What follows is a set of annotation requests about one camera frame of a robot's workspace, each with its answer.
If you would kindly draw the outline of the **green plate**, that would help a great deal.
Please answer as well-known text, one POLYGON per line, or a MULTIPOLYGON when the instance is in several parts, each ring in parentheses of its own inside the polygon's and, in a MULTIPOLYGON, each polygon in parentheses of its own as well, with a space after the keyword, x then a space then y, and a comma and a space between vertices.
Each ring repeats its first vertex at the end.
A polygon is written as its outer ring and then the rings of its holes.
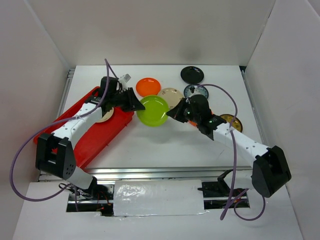
POLYGON ((146 126, 159 127, 163 125, 167 119, 169 106, 167 102, 160 96, 148 95, 140 100, 145 110, 136 112, 138 119, 146 126))

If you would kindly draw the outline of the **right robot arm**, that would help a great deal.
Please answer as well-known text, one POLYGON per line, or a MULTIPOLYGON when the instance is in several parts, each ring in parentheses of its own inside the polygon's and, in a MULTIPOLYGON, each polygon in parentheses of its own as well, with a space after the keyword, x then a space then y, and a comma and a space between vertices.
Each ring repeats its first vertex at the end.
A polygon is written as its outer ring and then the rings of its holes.
POLYGON ((284 151, 269 147, 247 137, 236 130, 222 117, 212 113, 208 100, 202 95, 194 95, 180 102, 166 113, 172 119, 186 123, 196 123, 198 130, 213 141, 236 152, 252 167, 253 188, 263 197, 270 198, 292 178, 284 151))

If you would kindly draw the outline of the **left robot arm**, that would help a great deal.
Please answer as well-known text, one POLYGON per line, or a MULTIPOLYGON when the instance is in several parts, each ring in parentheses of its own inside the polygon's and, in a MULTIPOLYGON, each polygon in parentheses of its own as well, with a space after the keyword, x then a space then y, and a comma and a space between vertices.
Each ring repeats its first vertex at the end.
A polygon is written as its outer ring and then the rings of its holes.
POLYGON ((128 125, 135 111, 144 110, 130 76, 103 77, 56 121, 34 138, 35 166, 80 189, 88 200, 106 193, 93 175, 83 169, 128 125))

